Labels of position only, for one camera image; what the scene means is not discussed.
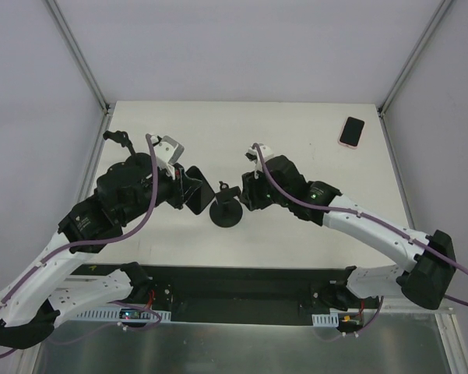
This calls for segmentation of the black round-base phone stand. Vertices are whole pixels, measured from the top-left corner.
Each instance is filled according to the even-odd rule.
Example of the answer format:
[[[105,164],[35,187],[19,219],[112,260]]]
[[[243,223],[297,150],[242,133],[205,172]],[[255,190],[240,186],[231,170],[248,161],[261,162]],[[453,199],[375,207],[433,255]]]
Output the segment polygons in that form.
[[[230,187],[223,181],[219,181],[219,184],[220,189],[209,208],[209,217],[220,228],[232,228],[243,216],[242,206],[238,200],[241,197],[241,189],[238,186]]]

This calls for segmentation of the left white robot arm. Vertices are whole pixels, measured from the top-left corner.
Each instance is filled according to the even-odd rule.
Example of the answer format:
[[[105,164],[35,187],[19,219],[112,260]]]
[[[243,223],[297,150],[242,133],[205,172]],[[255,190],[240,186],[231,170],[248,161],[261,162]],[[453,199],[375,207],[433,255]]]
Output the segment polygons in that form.
[[[9,286],[0,291],[0,347],[31,348],[81,312],[104,303],[143,302],[150,279],[137,263],[127,263],[85,287],[60,289],[74,270],[106,245],[129,237],[124,227],[168,203],[201,214],[214,198],[202,172],[136,153],[111,165],[93,195],[76,204],[58,225],[46,248]]]

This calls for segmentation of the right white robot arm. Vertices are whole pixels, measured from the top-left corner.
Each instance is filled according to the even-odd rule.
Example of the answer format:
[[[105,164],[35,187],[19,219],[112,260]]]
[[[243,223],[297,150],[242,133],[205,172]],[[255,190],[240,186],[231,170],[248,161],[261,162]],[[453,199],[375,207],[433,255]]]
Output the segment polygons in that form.
[[[245,156],[254,171],[242,176],[240,201],[250,211],[271,205],[288,209],[295,217],[357,239],[392,260],[390,266],[347,267],[347,278],[329,289],[333,307],[353,307],[361,299],[404,296],[428,310],[442,303],[456,272],[452,238],[437,230],[422,231],[393,224],[361,208],[337,188],[307,181],[284,155]]]

